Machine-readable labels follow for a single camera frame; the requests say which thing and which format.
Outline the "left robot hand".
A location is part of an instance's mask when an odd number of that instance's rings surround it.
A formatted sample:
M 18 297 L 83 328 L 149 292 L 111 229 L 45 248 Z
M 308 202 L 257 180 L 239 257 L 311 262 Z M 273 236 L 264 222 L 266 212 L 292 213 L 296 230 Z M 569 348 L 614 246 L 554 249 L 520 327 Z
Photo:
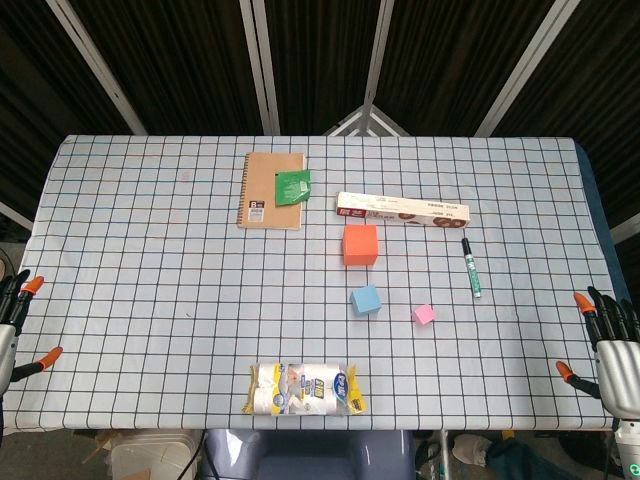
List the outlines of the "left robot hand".
M 1 281 L 1 396 L 11 383 L 51 367 L 63 352 L 61 346 L 56 346 L 39 360 L 21 366 L 15 363 L 30 303 L 43 284 L 44 277 L 30 278 L 29 269 Z

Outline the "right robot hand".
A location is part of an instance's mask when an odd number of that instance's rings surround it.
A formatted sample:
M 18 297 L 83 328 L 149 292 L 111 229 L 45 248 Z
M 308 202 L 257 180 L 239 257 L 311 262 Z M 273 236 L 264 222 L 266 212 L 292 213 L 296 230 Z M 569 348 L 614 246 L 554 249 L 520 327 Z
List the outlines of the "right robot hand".
M 639 314 L 630 301 L 617 301 L 595 287 L 574 294 L 595 354 L 597 381 L 585 380 L 562 362 L 556 369 L 564 382 L 602 402 L 614 417 L 639 419 Z

